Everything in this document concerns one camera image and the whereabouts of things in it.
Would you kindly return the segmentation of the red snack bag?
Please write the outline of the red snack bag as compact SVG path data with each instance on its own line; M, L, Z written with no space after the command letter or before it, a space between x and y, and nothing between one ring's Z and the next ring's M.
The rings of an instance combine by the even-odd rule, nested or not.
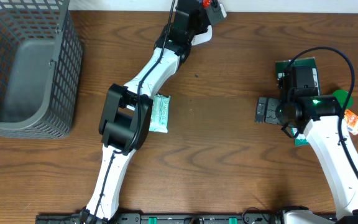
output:
M202 4L204 8L208 8L211 5L212 0L202 0Z

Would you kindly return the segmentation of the green white 3M package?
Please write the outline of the green white 3M package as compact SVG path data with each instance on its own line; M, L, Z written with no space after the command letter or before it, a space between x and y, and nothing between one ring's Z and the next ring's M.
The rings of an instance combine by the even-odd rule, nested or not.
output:
M318 71L314 57L296 59L289 67L290 60L276 61L275 73L279 81L279 87L286 96L287 89L293 88L291 97L300 96L307 91L317 92L320 95Z

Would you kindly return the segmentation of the green lid jar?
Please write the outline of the green lid jar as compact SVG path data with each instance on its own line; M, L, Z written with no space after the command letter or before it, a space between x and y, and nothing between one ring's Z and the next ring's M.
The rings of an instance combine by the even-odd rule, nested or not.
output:
M346 90L336 90L333 92L333 96L336 97L341 108L344 106L348 94L349 93ZM346 105L346 109L349 109L352 105L353 105L353 97L350 97L348 104Z

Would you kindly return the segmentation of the orange Kleenex tissue pack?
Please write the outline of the orange Kleenex tissue pack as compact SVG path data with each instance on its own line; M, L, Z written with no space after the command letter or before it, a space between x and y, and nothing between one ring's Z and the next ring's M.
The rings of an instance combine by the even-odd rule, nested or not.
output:
M348 131L353 135L358 135L358 115L346 109L344 119L346 120Z

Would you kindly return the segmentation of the white small packet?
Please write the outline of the white small packet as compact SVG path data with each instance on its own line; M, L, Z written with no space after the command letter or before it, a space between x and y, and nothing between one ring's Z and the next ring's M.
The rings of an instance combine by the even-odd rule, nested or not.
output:
M168 133L169 104L169 96L154 96L149 131Z

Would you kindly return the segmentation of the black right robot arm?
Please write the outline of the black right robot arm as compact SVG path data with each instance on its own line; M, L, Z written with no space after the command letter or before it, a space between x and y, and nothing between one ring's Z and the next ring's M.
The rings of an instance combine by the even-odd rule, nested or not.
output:
M303 135L328 181L337 222L358 223L358 153L340 103L333 95L321 95L318 74L310 66L286 68L277 80L280 97L259 98L256 122L277 124L292 139Z

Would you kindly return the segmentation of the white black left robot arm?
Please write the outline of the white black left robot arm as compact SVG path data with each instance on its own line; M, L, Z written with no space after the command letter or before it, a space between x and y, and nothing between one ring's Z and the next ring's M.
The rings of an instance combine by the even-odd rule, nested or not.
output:
M210 41L212 26L226 16L217 0L173 1L149 62L125 85L109 87L98 128L101 168L93 196L79 214L80 223L115 219L127 167L149 133L154 96L185 63L192 46Z

